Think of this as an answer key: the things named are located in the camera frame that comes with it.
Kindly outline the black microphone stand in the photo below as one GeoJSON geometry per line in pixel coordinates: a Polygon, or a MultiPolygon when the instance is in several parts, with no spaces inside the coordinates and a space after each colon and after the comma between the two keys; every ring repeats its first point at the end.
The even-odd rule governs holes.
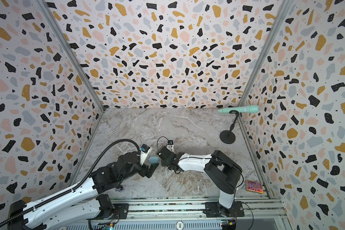
{"type": "Polygon", "coordinates": [[[237,119],[238,119],[239,114],[240,114],[237,110],[231,110],[229,113],[235,114],[236,117],[235,117],[233,123],[231,124],[230,129],[222,131],[219,135],[220,140],[225,144],[233,144],[235,142],[236,137],[232,131],[235,128],[235,123],[237,122],[237,119]]]}

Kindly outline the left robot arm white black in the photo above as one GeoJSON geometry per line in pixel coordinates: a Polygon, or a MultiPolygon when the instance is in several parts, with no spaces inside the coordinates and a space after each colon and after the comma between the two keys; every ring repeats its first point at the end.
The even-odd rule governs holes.
{"type": "Polygon", "coordinates": [[[138,174],[150,178],[159,166],[158,157],[128,152],[116,162],[100,167],[83,183],[66,188],[43,199],[14,202],[9,211],[9,230],[55,230],[83,219],[124,219],[127,206],[118,208],[106,194],[121,189],[122,182],[138,174]]]}

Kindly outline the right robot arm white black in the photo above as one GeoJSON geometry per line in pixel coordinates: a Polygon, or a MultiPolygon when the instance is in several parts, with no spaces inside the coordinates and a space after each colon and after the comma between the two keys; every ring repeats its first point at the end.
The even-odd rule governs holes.
{"type": "Polygon", "coordinates": [[[175,154],[167,147],[157,153],[162,163],[176,173],[195,171],[205,173],[220,190],[219,205],[230,209],[236,188],[242,177],[242,168],[220,150],[208,155],[175,154]]]}

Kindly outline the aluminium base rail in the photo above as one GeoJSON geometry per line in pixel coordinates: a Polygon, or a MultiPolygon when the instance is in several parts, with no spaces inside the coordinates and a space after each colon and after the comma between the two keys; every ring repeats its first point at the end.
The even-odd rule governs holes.
{"type": "Polygon", "coordinates": [[[216,197],[166,199],[117,199],[118,208],[127,206],[126,217],[83,219],[56,230],[290,230],[289,220],[278,199],[238,197],[225,215],[216,197]]]}

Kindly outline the blue earbud charging case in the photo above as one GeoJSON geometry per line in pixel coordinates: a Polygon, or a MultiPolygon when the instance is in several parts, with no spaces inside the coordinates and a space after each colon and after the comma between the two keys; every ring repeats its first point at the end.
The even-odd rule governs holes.
{"type": "Polygon", "coordinates": [[[157,156],[152,156],[149,158],[150,164],[156,164],[159,163],[159,158],[157,156]]]}

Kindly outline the poker chip on rail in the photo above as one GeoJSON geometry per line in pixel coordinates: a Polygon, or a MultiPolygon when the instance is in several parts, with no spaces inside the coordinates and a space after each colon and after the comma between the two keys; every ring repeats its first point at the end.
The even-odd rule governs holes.
{"type": "Polygon", "coordinates": [[[183,230],[185,224],[182,221],[178,221],[175,226],[177,230],[183,230]]]}

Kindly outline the pink orange card box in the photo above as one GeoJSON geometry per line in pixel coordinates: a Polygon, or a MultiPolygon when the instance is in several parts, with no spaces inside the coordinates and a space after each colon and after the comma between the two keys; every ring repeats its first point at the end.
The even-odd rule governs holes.
{"type": "Polygon", "coordinates": [[[249,192],[255,192],[259,194],[264,193],[263,185],[261,182],[246,180],[246,190],[249,192]]]}

